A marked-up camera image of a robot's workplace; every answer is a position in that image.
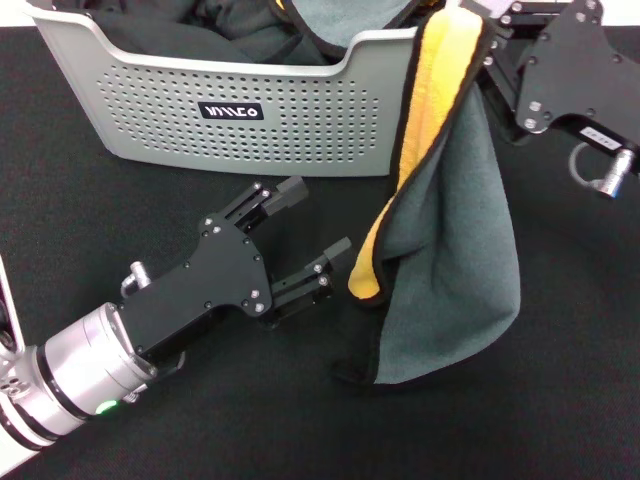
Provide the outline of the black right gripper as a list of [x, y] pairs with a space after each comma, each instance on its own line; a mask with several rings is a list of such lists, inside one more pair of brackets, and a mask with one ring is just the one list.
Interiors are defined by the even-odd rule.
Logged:
[[[639, 148], [639, 64], [610, 44], [599, 1], [459, 1], [483, 26], [477, 83], [499, 120], [532, 134], [564, 129], [601, 150]], [[533, 42], [518, 66], [514, 41]]]

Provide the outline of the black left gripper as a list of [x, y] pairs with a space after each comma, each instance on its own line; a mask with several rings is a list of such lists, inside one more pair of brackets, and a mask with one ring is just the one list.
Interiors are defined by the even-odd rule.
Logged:
[[253, 182], [223, 210], [198, 224], [190, 258], [122, 301], [119, 310], [134, 352], [152, 364], [184, 350], [220, 308], [258, 318], [264, 328], [298, 314], [334, 291], [333, 276], [353, 258], [342, 238], [301, 270], [271, 284], [262, 255], [246, 233], [308, 197], [300, 176], [269, 190]]

